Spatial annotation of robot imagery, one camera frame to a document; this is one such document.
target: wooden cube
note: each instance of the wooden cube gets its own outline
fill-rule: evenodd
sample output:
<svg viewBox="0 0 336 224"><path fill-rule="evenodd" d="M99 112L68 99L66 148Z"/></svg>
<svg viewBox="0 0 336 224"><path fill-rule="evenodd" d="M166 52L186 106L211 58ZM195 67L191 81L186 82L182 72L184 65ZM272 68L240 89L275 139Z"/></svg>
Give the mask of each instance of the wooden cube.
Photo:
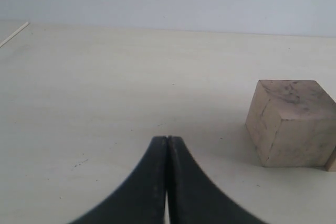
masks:
<svg viewBox="0 0 336 224"><path fill-rule="evenodd" d="M264 166L324 166L336 147L336 103L316 81L259 80L246 127Z"/></svg>

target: table surface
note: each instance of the table surface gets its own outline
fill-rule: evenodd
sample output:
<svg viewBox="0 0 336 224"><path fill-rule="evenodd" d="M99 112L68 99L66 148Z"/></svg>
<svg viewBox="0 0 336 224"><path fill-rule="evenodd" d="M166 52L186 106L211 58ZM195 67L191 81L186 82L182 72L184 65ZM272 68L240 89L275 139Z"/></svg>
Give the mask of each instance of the table surface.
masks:
<svg viewBox="0 0 336 224"><path fill-rule="evenodd" d="M334 223L336 173L263 168L244 126L258 79L336 98L336 39L30 24L0 49L0 222L67 223L155 135L270 224Z"/></svg>

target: cube face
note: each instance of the cube face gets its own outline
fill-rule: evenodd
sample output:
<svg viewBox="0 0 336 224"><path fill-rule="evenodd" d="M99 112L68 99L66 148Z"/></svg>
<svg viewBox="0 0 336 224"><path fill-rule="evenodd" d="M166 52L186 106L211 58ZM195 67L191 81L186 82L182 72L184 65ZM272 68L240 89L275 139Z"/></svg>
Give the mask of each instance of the cube face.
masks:
<svg viewBox="0 0 336 224"><path fill-rule="evenodd" d="M246 126L264 166L323 166L336 146L336 104L315 81L261 80Z"/></svg>

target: white wall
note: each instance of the white wall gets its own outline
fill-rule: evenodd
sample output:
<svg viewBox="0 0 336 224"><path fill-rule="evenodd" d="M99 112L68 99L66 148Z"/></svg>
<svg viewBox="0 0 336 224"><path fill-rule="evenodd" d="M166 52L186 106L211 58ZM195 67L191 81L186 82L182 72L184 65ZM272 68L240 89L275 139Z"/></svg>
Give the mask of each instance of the white wall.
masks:
<svg viewBox="0 0 336 224"><path fill-rule="evenodd" d="M33 22L336 36L335 0L0 0Z"/></svg>

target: wall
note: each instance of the wall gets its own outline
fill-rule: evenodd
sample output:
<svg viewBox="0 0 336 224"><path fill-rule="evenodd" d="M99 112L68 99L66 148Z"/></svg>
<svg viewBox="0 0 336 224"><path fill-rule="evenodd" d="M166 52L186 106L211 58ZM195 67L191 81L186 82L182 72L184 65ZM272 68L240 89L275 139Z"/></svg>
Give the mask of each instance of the wall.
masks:
<svg viewBox="0 0 336 224"><path fill-rule="evenodd" d="M0 19L336 36L334 0L0 0Z"/></svg>

